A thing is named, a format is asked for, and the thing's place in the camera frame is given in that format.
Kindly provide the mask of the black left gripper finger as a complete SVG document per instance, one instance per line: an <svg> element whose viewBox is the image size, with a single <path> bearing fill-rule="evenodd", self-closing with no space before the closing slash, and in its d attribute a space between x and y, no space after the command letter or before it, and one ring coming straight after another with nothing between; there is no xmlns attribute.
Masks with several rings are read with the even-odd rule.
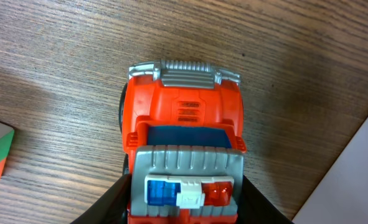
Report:
<svg viewBox="0 0 368 224"><path fill-rule="evenodd" d="M72 224L127 224L130 197L131 174L125 174Z"/></svg>

